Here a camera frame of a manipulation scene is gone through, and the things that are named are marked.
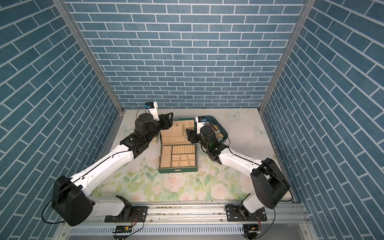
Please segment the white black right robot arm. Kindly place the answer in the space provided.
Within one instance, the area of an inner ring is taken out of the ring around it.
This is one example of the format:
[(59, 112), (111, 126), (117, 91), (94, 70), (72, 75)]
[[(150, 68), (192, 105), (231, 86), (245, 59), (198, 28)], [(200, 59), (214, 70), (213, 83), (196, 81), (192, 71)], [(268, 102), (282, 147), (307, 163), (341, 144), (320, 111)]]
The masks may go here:
[(205, 125), (199, 131), (187, 129), (187, 137), (192, 144), (199, 143), (212, 161), (250, 177), (254, 190), (235, 207), (235, 213), (243, 220), (255, 221), (257, 211), (274, 209), (289, 192), (290, 184), (275, 161), (255, 160), (231, 151), (218, 141), (212, 126)]

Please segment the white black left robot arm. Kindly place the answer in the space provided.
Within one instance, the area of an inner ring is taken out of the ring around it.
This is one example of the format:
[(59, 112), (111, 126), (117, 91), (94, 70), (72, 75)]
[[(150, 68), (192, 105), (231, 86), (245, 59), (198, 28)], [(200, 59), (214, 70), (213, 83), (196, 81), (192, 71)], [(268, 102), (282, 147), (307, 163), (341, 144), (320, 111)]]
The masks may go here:
[(131, 203), (124, 197), (94, 198), (91, 194), (106, 178), (144, 152), (160, 131), (172, 125), (173, 113), (161, 114), (158, 119), (141, 114), (135, 120), (135, 131), (110, 153), (72, 177), (61, 176), (55, 181), (52, 208), (70, 226), (93, 217), (129, 219)]

